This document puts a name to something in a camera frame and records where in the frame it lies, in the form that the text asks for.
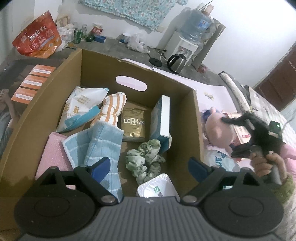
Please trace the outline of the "right hand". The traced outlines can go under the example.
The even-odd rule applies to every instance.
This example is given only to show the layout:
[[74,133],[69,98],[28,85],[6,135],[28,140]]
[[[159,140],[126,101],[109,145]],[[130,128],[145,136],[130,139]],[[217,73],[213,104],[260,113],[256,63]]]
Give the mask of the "right hand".
[[271,173],[273,165],[278,167],[280,179],[282,183],[287,180],[287,169],[285,162],[281,156],[277,153],[268,154],[265,157],[259,156],[256,153],[250,154],[251,166],[254,168],[254,172],[263,177]]

